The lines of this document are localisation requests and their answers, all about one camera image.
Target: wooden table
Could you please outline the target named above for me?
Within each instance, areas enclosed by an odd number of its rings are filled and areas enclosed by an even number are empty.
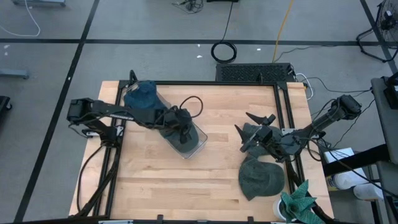
[[[296,128],[303,128],[311,122],[303,85],[288,83],[288,87]],[[118,82],[103,82],[98,99],[114,103],[117,90]],[[239,151],[241,139],[234,127],[234,124],[243,127],[245,122],[253,123],[245,112],[277,116],[273,88],[158,85],[158,92],[172,105],[179,105],[188,96],[199,96],[204,110],[194,122],[208,135],[208,141],[197,155],[182,159],[157,131],[127,122],[111,218],[155,220],[163,214],[165,220],[245,221],[253,216],[255,221],[276,221],[272,204],[280,195],[256,197],[248,202],[239,188],[238,170],[246,155]],[[282,94],[280,98],[287,120]],[[192,100],[185,107],[196,114],[200,104]],[[110,118],[102,121],[109,124]],[[277,119],[272,125],[278,126]],[[98,138],[88,140],[83,161],[99,144]],[[97,154],[83,173],[81,206],[98,186],[103,155],[104,151]],[[303,151],[301,158],[305,178],[310,182],[309,192],[332,217],[321,163],[314,161],[308,151]],[[261,161],[275,162],[271,156],[262,156]],[[278,165],[285,170],[284,164]],[[287,180],[284,191],[289,192]],[[103,195],[102,212],[106,195]],[[70,214],[76,212],[75,192]]]

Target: coiled black cable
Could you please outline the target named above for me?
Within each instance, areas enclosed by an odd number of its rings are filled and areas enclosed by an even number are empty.
[[[224,41],[226,31],[228,30],[229,19],[231,18],[231,12],[232,12],[232,7],[233,7],[233,5],[234,5],[234,2],[231,2],[231,9],[229,10],[228,21],[227,21],[227,23],[226,23],[226,27],[225,27],[225,32],[224,32],[223,38],[222,38],[219,42],[215,43],[215,44],[211,47],[211,56],[212,56],[212,57],[214,58],[214,60],[216,60],[218,63],[231,63],[231,62],[235,61],[235,59],[236,59],[236,54],[238,53],[238,50],[237,50],[237,48],[236,48],[236,46],[235,46],[234,44],[231,44],[231,43],[229,43],[229,42],[227,42],[227,41]],[[218,45],[220,45],[220,44],[227,45],[228,47],[230,47],[230,48],[233,50],[234,55],[233,55],[230,59],[222,60],[222,59],[219,59],[218,57],[216,57],[216,55],[214,54],[214,49],[216,49],[216,47],[217,47]]]

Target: white cord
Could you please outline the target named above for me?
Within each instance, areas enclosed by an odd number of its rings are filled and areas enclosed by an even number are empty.
[[[296,75],[301,75],[301,76],[304,77],[304,79],[305,79],[305,81],[307,82],[308,87],[310,88],[310,91],[311,91],[311,96],[310,96],[309,98],[307,98],[307,100],[311,100],[311,98],[313,97],[313,90],[312,90],[312,87],[311,87],[311,84],[310,84],[309,80],[308,80],[307,77],[306,77],[304,74],[302,74],[302,73],[297,73]]]
[[[41,30],[40,30],[40,27],[39,27],[39,25],[37,24],[36,20],[33,18],[32,14],[30,13],[29,8],[27,7],[27,0],[25,0],[25,6],[26,6],[27,12],[28,12],[29,15],[30,15],[30,18],[32,18],[32,21],[33,21],[33,22],[35,23],[35,25],[37,26],[38,31],[37,31],[37,34],[36,34],[36,35],[15,34],[15,33],[13,33],[13,32],[9,32],[8,30],[6,30],[6,28],[4,28],[2,25],[0,25],[0,28],[1,28],[2,30],[6,31],[7,33],[11,34],[11,35],[16,35],[17,37],[37,37],[37,36],[39,36]]]

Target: black mesh tray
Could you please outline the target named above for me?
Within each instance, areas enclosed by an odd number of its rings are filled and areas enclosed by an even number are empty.
[[[290,63],[234,63],[216,66],[218,82],[294,82]]]

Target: yellow cable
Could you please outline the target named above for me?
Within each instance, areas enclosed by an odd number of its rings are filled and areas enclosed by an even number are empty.
[[[276,39],[276,43],[275,43],[274,56],[272,57],[272,63],[275,62],[276,52],[277,52],[277,49],[278,49],[279,37],[280,37],[280,34],[282,33],[282,29],[284,28],[284,25],[285,25],[285,22],[286,22],[286,19],[287,19],[287,15],[289,15],[289,12],[290,12],[290,10],[291,10],[291,8],[293,6],[293,2],[294,2],[294,0],[290,0],[289,8],[286,11],[286,15],[285,15],[284,21],[282,22],[282,25],[280,26],[279,33],[278,33],[278,38]]]

